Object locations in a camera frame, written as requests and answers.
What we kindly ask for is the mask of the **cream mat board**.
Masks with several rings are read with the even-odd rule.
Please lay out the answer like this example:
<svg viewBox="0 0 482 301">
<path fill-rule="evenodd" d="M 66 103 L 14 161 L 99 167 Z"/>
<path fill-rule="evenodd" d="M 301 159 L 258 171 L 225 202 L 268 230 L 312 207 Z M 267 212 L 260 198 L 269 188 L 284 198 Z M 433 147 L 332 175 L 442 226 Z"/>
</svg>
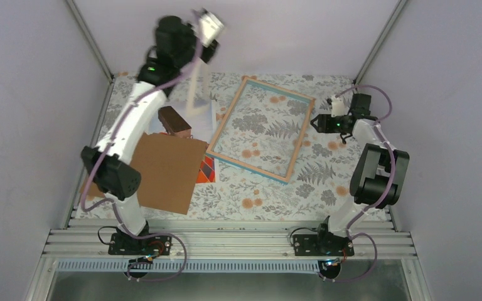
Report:
<svg viewBox="0 0 482 301">
<path fill-rule="evenodd" d="M 197 92 L 199 78 L 202 78 L 201 91 Z M 203 60 L 198 60 L 191 75 L 185 108 L 186 115 L 188 117 L 201 115 L 211 106 L 209 66 Z"/>
</svg>

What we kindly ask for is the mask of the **teal wooden picture frame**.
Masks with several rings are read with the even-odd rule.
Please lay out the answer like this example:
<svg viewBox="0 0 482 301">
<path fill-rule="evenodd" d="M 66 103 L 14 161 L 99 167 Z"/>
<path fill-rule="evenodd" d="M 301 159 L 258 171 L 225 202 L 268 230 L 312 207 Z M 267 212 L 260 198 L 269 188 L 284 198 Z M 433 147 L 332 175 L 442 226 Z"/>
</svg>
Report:
<svg viewBox="0 0 482 301">
<path fill-rule="evenodd" d="M 244 77 L 206 153 L 288 183 L 314 104 L 313 97 Z"/>
</svg>

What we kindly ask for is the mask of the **brown backing board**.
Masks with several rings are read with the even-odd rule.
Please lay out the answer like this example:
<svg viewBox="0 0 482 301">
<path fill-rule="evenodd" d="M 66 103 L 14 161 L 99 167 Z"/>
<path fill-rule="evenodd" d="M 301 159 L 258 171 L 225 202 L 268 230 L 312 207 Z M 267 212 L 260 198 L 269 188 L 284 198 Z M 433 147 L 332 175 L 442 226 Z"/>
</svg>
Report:
<svg viewBox="0 0 482 301">
<path fill-rule="evenodd" d="M 90 187 L 91 197 L 113 199 L 117 212 L 135 218 L 141 208 L 186 214 L 199 177 L 207 144 L 196 139 L 144 134 L 128 161 L 105 156 Z"/>
</svg>

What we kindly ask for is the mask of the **printed photo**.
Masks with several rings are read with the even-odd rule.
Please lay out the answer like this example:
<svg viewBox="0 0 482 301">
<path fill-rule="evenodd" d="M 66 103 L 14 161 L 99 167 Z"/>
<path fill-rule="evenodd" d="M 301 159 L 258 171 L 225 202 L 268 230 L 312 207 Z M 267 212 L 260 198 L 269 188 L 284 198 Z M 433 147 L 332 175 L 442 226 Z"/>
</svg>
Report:
<svg viewBox="0 0 482 301">
<path fill-rule="evenodd" d="M 153 117 L 146 133 L 172 135 L 209 143 L 217 128 L 214 118 L 213 107 L 208 107 L 196 115 L 188 115 L 184 102 L 171 102 Z"/>
</svg>

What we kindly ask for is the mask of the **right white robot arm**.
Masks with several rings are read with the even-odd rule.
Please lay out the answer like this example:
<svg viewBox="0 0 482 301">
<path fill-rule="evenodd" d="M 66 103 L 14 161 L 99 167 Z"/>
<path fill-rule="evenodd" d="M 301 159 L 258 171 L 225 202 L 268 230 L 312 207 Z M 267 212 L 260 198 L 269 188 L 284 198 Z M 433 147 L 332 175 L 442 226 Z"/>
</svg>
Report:
<svg viewBox="0 0 482 301">
<path fill-rule="evenodd" d="M 328 216 L 318 227 L 314 245 L 322 255 L 350 254 L 354 225 L 371 211 L 394 205 L 402 192 L 410 156 L 396 149 L 382 131 L 379 118 L 371 115 L 371 97 L 352 96 L 346 106 L 341 96 L 327 99 L 330 114 L 319 114 L 311 125 L 319 133 L 339 134 L 343 144 L 354 138 L 363 147 L 350 179 L 352 200 Z"/>
</svg>

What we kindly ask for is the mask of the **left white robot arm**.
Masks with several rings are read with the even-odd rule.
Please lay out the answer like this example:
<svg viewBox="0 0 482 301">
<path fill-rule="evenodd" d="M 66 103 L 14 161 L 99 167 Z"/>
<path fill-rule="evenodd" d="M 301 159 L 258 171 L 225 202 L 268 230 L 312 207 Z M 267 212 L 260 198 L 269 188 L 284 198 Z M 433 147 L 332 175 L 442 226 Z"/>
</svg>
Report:
<svg viewBox="0 0 482 301">
<path fill-rule="evenodd" d="M 205 9 L 195 12 L 195 17 L 194 23 L 184 23 L 177 16 L 158 21 L 156 43 L 147 51 L 154 56 L 146 55 L 127 103 L 97 145 L 85 146 L 80 154 L 88 172 L 79 200 L 81 209 L 89 212 L 110 204 L 124 244 L 135 254 L 148 249 L 152 236 L 137 198 L 141 174 L 130 166 L 139 139 L 159 116 L 173 88 L 185 78 L 191 79 L 187 115 L 203 115 L 211 106 L 210 102 L 195 103 L 196 81 L 201 64 L 213 58 L 225 25 Z"/>
</svg>

